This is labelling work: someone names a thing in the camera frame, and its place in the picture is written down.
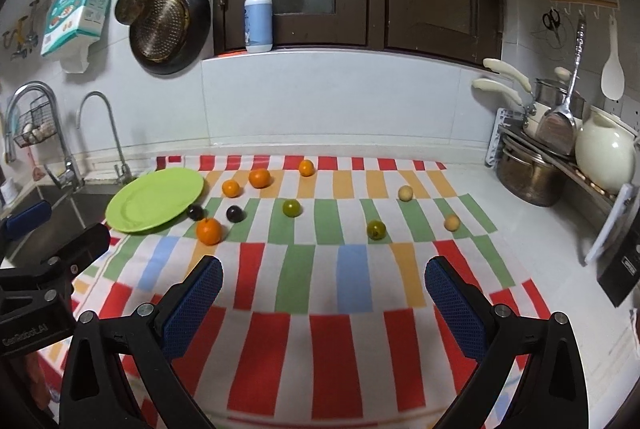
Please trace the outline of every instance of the scissors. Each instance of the scissors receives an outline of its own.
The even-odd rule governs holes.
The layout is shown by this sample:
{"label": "scissors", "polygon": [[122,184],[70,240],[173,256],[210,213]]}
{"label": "scissors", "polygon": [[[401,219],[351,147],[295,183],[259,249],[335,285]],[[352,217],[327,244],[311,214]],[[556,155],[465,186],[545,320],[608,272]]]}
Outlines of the scissors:
{"label": "scissors", "polygon": [[549,12],[542,15],[542,23],[546,29],[554,33],[558,44],[560,44],[560,34],[558,34],[558,29],[560,28],[560,13],[556,9],[551,8]]}

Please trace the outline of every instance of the frying pan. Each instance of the frying pan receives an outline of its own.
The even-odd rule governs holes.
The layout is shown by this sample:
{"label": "frying pan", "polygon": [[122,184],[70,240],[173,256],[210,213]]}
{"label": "frying pan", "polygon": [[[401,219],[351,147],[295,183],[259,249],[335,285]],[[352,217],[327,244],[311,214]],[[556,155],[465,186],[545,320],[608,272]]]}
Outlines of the frying pan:
{"label": "frying pan", "polygon": [[209,0],[153,0],[129,28],[134,57],[148,72],[169,75],[196,60],[209,35]]}

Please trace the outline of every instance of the green plate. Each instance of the green plate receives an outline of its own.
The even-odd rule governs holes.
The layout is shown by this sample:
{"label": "green plate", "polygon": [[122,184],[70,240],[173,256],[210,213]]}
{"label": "green plate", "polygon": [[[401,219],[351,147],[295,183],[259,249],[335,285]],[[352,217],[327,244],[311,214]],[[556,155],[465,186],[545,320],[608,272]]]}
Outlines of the green plate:
{"label": "green plate", "polygon": [[120,232],[140,232],[168,222],[192,204],[204,186],[193,169],[172,167],[123,187],[107,205],[106,220]]}

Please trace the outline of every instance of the blue gripper pad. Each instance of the blue gripper pad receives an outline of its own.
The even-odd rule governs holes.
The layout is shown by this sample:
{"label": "blue gripper pad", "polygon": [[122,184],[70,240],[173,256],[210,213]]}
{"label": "blue gripper pad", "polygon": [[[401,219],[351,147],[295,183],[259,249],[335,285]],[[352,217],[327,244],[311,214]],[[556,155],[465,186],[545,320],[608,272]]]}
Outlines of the blue gripper pad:
{"label": "blue gripper pad", "polygon": [[484,323],[438,258],[433,258],[427,263],[424,285],[465,357],[477,362],[482,361],[487,351]]}
{"label": "blue gripper pad", "polygon": [[162,353],[168,361],[185,354],[191,339],[222,288],[222,263],[215,257],[205,257],[209,261],[201,261],[191,271],[185,281],[196,271],[200,271],[200,274],[182,295],[182,300],[162,326]]}
{"label": "blue gripper pad", "polygon": [[15,241],[49,221],[50,218],[51,205],[42,200],[27,210],[8,218],[4,225],[4,235],[8,240]]}

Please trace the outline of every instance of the electrical outlet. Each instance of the electrical outlet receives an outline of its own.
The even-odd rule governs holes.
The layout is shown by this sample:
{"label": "electrical outlet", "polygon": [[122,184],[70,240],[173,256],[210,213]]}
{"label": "electrical outlet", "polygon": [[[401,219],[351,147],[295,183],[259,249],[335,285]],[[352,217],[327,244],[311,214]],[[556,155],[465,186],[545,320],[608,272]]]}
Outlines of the electrical outlet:
{"label": "electrical outlet", "polygon": [[611,115],[615,115],[616,117],[622,116],[622,102],[625,97],[623,96],[621,99],[617,101],[612,101],[611,99],[604,99],[604,107],[603,109],[610,113]]}
{"label": "electrical outlet", "polygon": [[628,95],[622,97],[623,106],[620,119],[640,133],[640,102]]}

